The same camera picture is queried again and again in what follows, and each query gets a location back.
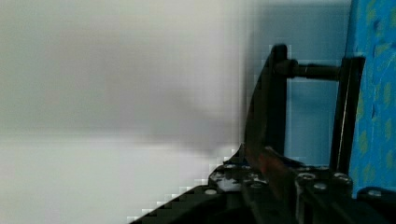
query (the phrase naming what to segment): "blue patterned fabric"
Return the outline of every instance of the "blue patterned fabric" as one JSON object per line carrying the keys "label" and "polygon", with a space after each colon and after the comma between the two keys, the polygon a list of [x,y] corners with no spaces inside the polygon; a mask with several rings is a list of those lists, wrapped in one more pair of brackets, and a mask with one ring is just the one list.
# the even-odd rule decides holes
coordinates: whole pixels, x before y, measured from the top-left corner
{"label": "blue patterned fabric", "polygon": [[346,56],[364,56],[349,174],[396,190],[396,1],[354,0]]}

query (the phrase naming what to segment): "metal bar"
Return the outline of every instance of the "metal bar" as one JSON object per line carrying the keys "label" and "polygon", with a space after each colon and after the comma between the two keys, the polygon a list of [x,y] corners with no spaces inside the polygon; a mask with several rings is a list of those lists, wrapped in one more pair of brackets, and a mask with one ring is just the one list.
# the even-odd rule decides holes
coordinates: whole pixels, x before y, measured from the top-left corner
{"label": "metal bar", "polygon": [[348,174],[364,58],[344,59],[332,132],[330,167]]}

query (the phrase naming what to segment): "bolt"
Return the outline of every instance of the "bolt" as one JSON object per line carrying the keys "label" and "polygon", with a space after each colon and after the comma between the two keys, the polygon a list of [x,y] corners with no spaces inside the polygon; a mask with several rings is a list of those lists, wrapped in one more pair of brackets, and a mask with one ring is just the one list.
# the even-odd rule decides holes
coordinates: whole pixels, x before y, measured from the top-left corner
{"label": "bolt", "polygon": [[262,184],[255,182],[252,185],[250,185],[250,187],[253,189],[260,189],[260,188],[262,188]]}
{"label": "bolt", "polygon": [[376,198],[380,198],[382,196],[381,191],[376,189],[370,189],[367,194]]}
{"label": "bolt", "polygon": [[300,173],[300,174],[298,174],[298,177],[301,177],[306,180],[311,180],[311,179],[315,179],[316,176],[314,174],[310,174],[310,173]]}
{"label": "bolt", "polygon": [[250,177],[250,178],[257,178],[257,177],[259,177],[259,175],[254,174],[254,173],[250,173],[250,174],[248,174],[248,177]]}
{"label": "bolt", "polygon": [[314,185],[315,189],[320,189],[320,190],[325,190],[327,188],[327,185],[325,183],[316,183]]}
{"label": "bolt", "polygon": [[218,192],[215,189],[207,189],[205,190],[205,194],[213,195],[217,194]]}
{"label": "bolt", "polygon": [[234,168],[236,165],[234,165],[234,164],[224,164],[224,168],[226,168],[226,169],[232,169],[232,168]]}

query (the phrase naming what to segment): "white backdrop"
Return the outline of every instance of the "white backdrop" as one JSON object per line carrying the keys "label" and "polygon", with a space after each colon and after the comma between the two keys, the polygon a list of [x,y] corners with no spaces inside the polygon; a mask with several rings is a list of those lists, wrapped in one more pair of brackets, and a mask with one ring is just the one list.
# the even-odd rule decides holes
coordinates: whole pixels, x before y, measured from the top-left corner
{"label": "white backdrop", "polygon": [[[349,4],[2,0],[0,222],[126,223],[205,183],[272,45],[339,65]],[[327,162],[335,96],[290,82],[288,156]]]}

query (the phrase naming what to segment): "black metal frame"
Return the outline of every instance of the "black metal frame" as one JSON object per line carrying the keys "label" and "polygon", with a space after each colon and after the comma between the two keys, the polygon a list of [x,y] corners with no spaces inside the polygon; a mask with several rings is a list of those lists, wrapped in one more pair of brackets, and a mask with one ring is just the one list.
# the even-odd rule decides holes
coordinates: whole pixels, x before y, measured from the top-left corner
{"label": "black metal frame", "polygon": [[[287,59],[286,46],[273,47],[253,93],[246,143],[209,176],[207,186],[189,190],[134,223],[393,222],[395,193],[381,189],[368,193],[367,189],[352,200],[353,182],[345,175],[363,64],[363,58],[352,58],[344,59],[341,67],[299,66]],[[309,167],[283,157],[286,79],[290,77],[339,81],[330,167]],[[264,172],[262,155],[281,167]],[[378,192],[391,200],[381,199]]]}

